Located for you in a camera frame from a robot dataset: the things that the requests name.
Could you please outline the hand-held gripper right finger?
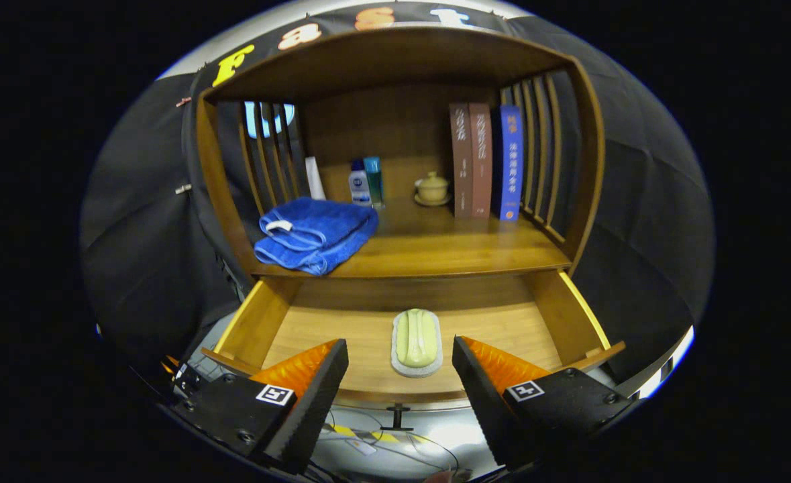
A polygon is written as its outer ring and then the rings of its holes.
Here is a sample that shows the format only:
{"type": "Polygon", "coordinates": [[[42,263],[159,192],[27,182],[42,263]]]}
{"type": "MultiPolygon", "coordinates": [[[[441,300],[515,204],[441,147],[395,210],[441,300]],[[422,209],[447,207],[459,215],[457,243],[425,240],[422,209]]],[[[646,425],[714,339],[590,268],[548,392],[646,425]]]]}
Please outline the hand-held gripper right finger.
{"type": "Polygon", "coordinates": [[[454,337],[452,364],[494,461],[508,470],[585,449],[637,407],[579,369],[544,370],[472,337],[454,337]]]}

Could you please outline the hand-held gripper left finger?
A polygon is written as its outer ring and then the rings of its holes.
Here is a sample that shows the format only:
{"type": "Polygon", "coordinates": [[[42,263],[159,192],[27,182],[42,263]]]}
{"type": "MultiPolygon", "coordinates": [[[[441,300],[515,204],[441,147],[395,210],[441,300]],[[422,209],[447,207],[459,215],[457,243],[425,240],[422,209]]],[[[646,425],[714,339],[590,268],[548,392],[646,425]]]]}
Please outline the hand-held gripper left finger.
{"type": "Polygon", "coordinates": [[[226,374],[171,405],[197,437],[251,464],[303,473],[349,365],[333,339],[253,376],[226,374]]]}

